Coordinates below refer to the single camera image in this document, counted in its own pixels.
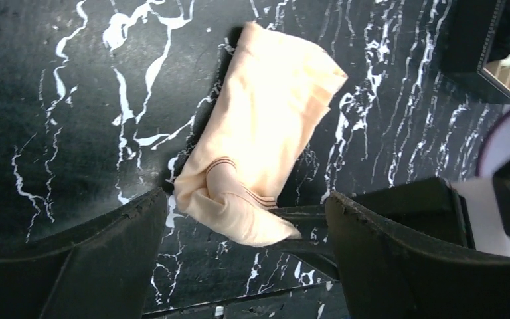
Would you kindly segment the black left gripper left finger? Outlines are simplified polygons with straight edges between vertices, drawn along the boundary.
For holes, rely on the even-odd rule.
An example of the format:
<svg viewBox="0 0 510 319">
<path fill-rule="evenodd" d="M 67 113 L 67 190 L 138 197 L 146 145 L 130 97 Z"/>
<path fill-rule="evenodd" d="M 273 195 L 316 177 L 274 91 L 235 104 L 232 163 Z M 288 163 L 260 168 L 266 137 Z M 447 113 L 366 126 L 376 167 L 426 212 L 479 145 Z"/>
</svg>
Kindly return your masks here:
<svg viewBox="0 0 510 319">
<path fill-rule="evenodd" d="M 55 235 L 0 245 L 0 318 L 141 318 L 166 216 L 157 188 Z"/>
</svg>

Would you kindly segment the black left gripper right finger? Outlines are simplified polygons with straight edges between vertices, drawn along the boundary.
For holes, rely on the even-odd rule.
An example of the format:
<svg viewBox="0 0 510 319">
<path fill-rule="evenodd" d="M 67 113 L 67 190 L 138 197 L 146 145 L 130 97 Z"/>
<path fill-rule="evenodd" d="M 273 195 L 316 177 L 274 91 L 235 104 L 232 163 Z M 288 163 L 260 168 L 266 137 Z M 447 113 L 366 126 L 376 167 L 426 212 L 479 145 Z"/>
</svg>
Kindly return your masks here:
<svg viewBox="0 0 510 319">
<path fill-rule="evenodd" d="M 352 318 L 510 318 L 510 257 L 425 235 L 337 192 L 325 215 Z"/>
</svg>

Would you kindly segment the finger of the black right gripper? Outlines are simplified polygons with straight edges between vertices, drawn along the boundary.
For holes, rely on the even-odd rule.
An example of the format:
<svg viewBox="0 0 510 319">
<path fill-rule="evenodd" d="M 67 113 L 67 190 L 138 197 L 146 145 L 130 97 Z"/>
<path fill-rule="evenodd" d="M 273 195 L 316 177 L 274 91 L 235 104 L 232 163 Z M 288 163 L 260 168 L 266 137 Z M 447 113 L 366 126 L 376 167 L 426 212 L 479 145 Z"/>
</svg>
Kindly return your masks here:
<svg viewBox="0 0 510 319">
<path fill-rule="evenodd" d="M 475 248 L 466 201 L 443 178 L 429 177 L 352 199 L 378 215 L 425 235 Z M 339 280 L 333 246 L 322 239 L 286 239 L 268 249 L 291 254 L 328 280 Z"/>
</svg>

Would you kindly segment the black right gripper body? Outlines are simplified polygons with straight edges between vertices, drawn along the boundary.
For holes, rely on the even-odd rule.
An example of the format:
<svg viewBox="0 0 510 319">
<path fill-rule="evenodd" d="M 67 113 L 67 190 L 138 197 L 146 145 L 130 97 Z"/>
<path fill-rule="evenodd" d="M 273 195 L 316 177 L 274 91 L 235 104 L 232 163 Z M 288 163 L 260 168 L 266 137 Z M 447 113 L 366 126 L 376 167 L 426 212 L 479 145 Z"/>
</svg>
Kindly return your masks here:
<svg viewBox="0 0 510 319">
<path fill-rule="evenodd" d="M 475 249 L 510 257 L 510 108 L 486 135 L 475 177 L 452 187 L 466 201 Z"/>
</svg>

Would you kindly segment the beige boxer underwear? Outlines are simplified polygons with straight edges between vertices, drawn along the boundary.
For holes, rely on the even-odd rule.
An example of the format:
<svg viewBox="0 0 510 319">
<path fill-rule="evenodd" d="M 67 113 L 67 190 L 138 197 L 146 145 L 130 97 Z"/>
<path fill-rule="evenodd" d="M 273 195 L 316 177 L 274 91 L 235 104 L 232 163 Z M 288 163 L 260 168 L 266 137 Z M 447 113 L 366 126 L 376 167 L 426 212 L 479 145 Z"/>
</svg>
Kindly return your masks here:
<svg viewBox="0 0 510 319">
<path fill-rule="evenodd" d="M 272 209 L 346 81 L 319 45 L 245 23 L 209 120 L 174 181 L 178 210 L 241 245 L 300 238 Z"/>
</svg>

